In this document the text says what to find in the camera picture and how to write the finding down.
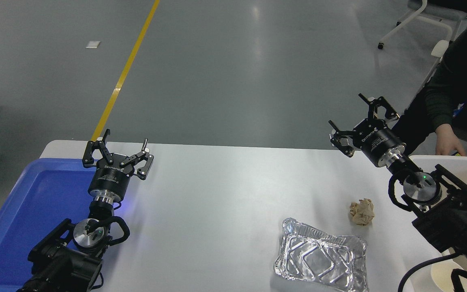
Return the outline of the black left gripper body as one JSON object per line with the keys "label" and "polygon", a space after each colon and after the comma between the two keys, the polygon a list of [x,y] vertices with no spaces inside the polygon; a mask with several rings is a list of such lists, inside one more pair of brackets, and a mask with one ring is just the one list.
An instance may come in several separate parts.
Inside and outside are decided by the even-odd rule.
{"label": "black left gripper body", "polygon": [[128,188],[131,175],[134,173],[132,165],[120,166],[128,157],[112,157],[113,163],[107,164],[105,158],[96,163],[96,172],[88,188],[90,196],[97,197],[98,192],[111,193],[114,200],[123,200]]}

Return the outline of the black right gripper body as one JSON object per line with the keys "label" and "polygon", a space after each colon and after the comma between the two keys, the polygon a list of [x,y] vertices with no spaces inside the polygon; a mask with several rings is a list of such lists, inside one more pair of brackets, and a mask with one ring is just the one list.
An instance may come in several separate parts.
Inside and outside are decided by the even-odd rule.
{"label": "black right gripper body", "polygon": [[362,120],[353,130],[353,145],[376,167],[388,167],[392,157],[399,157],[405,151],[406,144],[394,135],[385,120]]}

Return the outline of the person's right hand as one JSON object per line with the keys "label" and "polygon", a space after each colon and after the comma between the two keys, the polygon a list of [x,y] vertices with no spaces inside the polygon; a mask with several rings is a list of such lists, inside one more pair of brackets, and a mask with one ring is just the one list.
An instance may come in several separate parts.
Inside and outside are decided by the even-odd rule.
{"label": "person's right hand", "polygon": [[466,151],[459,138],[455,135],[450,124],[442,124],[435,130],[436,133],[436,155],[458,155],[465,157]]}

